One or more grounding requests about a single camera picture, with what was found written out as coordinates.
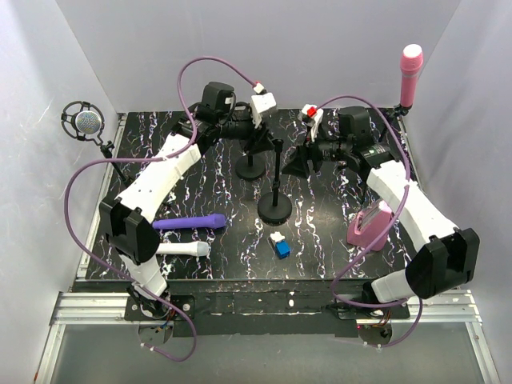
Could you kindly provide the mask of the black round-base mic stand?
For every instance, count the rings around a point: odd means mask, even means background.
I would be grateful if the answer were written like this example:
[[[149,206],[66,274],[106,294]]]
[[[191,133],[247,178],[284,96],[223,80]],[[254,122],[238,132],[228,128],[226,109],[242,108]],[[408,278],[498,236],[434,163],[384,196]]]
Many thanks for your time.
[[[248,154],[236,161],[234,169],[240,179],[252,182],[264,175],[266,164],[259,156]]]

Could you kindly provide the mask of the black stand with purple mic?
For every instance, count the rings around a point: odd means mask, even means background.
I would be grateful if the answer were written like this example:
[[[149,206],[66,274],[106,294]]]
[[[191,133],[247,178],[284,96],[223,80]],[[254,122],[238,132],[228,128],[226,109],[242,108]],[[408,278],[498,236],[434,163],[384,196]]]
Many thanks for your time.
[[[273,140],[275,162],[274,162],[274,180],[271,192],[262,195],[258,201],[258,216],[269,225],[278,226],[285,223],[292,213],[290,199],[280,192],[281,185],[281,154],[283,149],[283,140]]]

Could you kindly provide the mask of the purple handheld microphone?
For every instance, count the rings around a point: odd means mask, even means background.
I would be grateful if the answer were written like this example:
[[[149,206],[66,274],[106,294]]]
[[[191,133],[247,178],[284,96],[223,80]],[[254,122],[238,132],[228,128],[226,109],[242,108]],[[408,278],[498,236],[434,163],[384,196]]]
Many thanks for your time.
[[[156,230],[181,230],[181,229],[219,229],[226,225],[224,214],[210,214],[188,218],[171,218],[154,221],[152,226]]]

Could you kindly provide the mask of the white handheld microphone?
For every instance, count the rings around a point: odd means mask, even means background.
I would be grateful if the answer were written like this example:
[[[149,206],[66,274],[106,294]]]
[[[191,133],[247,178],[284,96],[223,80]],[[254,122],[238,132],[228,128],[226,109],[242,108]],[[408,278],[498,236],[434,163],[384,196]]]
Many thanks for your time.
[[[156,254],[161,255],[187,255],[193,257],[205,257],[210,253],[210,245],[208,242],[165,242],[161,243]]]

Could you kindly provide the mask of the pink handheld microphone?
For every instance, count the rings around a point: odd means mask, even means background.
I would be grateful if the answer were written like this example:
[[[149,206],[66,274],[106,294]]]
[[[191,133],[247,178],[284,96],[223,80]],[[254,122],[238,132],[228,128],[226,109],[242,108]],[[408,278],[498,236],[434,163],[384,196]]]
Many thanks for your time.
[[[409,44],[400,58],[400,70],[402,73],[400,105],[411,108],[414,104],[414,96],[418,76],[423,66],[423,51],[419,44]]]

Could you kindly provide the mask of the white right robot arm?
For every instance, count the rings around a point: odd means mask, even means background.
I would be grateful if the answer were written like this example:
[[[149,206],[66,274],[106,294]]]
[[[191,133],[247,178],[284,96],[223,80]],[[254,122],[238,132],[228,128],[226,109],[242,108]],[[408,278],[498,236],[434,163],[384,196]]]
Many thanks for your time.
[[[399,158],[401,150],[374,139],[366,108],[340,109],[338,134],[331,137],[322,131],[321,108],[306,104],[299,118],[308,128],[306,139],[282,172],[308,178],[324,162],[343,161],[390,208],[417,252],[404,269],[364,285],[361,304],[368,316],[380,318],[395,302],[428,299],[472,281],[479,236],[458,228],[424,195],[410,178],[408,161]]]

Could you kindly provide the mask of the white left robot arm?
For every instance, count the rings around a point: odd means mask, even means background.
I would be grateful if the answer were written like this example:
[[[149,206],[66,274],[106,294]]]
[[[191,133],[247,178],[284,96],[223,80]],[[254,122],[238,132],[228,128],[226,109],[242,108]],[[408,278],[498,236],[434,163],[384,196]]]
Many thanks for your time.
[[[246,144],[247,154],[272,147],[266,119],[277,109],[273,94],[256,83],[254,95],[245,104],[249,115],[243,120],[233,118],[236,105],[232,86],[208,83],[201,101],[185,109],[140,175],[116,197],[104,198],[99,205],[105,238],[125,263],[135,297],[144,297],[142,309],[154,320],[163,319],[170,310],[170,300],[163,295],[167,283],[156,258],[160,237],[153,227],[160,205],[219,140],[240,140]]]

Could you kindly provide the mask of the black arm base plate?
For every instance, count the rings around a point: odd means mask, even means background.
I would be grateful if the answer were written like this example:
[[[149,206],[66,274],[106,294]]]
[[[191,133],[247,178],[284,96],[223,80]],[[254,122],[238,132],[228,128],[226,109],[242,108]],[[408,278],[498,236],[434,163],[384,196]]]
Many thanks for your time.
[[[175,291],[170,302],[187,314],[199,336],[264,334],[333,334],[358,336],[356,321],[377,323],[374,330],[390,338],[390,322],[408,319],[409,309],[349,306],[332,296],[323,282],[296,286],[246,286]]]

